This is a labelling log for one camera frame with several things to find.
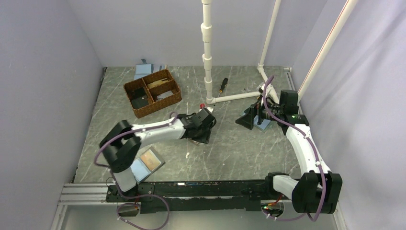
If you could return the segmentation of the tan blue card holder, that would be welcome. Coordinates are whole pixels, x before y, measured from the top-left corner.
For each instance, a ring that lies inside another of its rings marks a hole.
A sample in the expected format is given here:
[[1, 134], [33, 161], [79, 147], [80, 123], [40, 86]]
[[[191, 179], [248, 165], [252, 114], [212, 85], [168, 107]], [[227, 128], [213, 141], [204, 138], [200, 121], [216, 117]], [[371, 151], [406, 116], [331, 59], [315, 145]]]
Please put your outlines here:
[[192, 140], [192, 139], [188, 139], [188, 141], [196, 146], [198, 146], [200, 144], [200, 142]]

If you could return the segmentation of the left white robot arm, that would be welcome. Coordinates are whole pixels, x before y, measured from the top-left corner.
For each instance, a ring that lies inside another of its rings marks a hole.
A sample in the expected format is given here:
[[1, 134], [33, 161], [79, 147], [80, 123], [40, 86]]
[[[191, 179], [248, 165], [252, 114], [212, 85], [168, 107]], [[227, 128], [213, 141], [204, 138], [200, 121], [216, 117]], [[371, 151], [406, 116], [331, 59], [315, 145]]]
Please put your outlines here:
[[178, 139], [207, 144], [215, 125], [216, 118], [207, 108], [190, 115], [172, 112], [169, 119], [149, 124], [131, 125], [123, 120], [100, 142], [94, 164], [107, 168], [119, 187], [119, 196], [125, 201], [132, 201], [141, 182], [135, 175], [136, 156], [140, 149]]

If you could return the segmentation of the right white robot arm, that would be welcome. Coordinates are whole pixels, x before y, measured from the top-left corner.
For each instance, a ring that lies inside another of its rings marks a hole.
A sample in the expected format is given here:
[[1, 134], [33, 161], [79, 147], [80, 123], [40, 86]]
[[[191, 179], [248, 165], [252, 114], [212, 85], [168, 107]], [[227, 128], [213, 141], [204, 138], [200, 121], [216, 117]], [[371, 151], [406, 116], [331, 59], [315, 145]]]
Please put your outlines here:
[[261, 96], [235, 123], [252, 130], [265, 120], [275, 121], [280, 126], [301, 170], [298, 180], [286, 173], [269, 173], [264, 185], [266, 197], [275, 199], [280, 194], [284, 195], [298, 213], [333, 214], [343, 181], [340, 174], [333, 173], [323, 161], [306, 116], [299, 114], [298, 93], [282, 90], [279, 103]]

